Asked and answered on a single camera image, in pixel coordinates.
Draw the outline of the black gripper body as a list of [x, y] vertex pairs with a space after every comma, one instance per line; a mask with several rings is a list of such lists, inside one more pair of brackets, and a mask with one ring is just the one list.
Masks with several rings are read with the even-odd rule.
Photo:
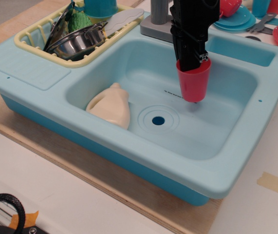
[[175, 0], [170, 7], [175, 25], [197, 41], [208, 41], [208, 29], [220, 17], [218, 0]]

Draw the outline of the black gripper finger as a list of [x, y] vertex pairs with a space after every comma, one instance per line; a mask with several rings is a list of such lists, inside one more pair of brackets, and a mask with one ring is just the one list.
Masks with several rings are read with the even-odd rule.
[[172, 35], [176, 60], [182, 60], [183, 34]]
[[179, 61], [180, 70], [183, 72], [199, 68], [204, 61], [208, 61], [205, 41], [192, 39], [182, 40]]

